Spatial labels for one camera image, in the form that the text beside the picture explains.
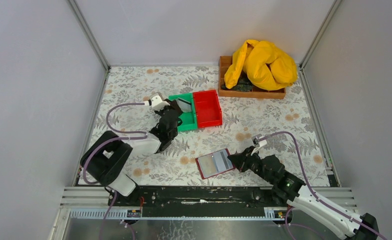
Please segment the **red leather card holder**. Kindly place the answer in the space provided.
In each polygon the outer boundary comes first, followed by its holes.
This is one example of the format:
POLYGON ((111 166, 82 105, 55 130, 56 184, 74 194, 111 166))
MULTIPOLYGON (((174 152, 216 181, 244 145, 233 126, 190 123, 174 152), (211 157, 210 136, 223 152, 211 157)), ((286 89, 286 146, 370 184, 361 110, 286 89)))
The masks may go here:
POLYGON ((229 155, 229 150, 225 148, 196 158, 201 178, 208 179, 235 169, 235 165, 228 158, 229 155))

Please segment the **green plastic bin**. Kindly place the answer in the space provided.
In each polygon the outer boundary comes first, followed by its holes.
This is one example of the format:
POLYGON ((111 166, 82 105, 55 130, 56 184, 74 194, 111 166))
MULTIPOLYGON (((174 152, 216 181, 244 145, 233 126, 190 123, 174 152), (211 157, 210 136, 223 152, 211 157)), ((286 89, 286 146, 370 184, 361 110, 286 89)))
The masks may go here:
POLYGON ((192 131, 196 130, 198 128, 197 126, 197 116, 196 116, 196 111, 195 111, 195 104, 193 100, 193 94, 192 93, 183 93, 183 94, 177 94, 177 95, 170 95, 168 96, 168 99, 171 101, 176 101, 177 103, 177 98, 182 98, 185 99, 192 104, 192 112, 183 112, 180 115, 180 120, 182 123, 178 126, 178 132, 185 132, 185 131, 192 131))

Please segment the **red plastic bin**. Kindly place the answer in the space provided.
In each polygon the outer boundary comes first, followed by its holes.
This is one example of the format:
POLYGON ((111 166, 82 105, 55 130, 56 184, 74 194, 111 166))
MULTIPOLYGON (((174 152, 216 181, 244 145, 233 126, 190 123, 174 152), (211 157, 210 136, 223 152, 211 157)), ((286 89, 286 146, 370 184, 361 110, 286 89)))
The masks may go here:
POLYGON ((223 125, 222 109, 216 90, 193 92, 198 128, 223 125))

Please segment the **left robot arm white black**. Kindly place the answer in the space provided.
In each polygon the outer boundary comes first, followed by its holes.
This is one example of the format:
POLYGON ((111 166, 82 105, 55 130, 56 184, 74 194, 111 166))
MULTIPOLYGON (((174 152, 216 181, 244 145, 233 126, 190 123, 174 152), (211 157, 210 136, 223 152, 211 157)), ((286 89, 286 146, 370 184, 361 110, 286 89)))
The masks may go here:
POLYGON ((176 100, 153 98, 142 105, 150 106, 160 116, 159 122, 148 132, 120 132, 113 128, 104 132, 81 158, 85 183, 99 183, 128 197, 137 191, 138 185, 124 171, 127 160, 139 155, 159 154, 178 135, 183 112, 176 100))

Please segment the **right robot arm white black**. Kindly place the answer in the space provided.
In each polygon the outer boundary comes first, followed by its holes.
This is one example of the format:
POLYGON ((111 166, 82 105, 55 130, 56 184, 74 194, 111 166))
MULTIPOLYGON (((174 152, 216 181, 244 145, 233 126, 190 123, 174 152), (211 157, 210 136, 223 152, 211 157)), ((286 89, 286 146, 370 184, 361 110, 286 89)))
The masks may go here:
POLYGON ((377 239, 379 230, 374 216, 351 212, 322 196, 302 179, 288 172, 275 155, 261 158, 251 146, 242 153, 229 155, 228 159, 240 172, 251 170, 271 184, 274 201, 303 211, 341 240, 377 239))

